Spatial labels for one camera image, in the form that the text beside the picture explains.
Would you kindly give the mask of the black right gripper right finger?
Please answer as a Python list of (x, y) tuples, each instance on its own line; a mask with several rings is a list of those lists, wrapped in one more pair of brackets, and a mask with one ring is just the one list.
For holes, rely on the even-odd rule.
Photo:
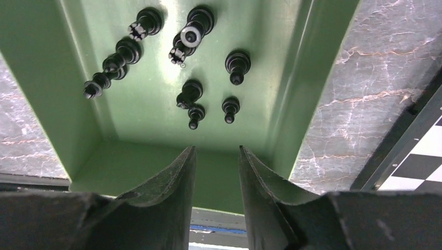
[(249, 249), (441, 249), (441, 193), (317, 195), (239, 148)]

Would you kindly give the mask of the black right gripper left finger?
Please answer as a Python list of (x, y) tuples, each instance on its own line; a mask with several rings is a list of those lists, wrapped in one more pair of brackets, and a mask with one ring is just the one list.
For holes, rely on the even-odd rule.
[(116, 198), (1, 192), (1, 249), (187, 249), (196, 149)]

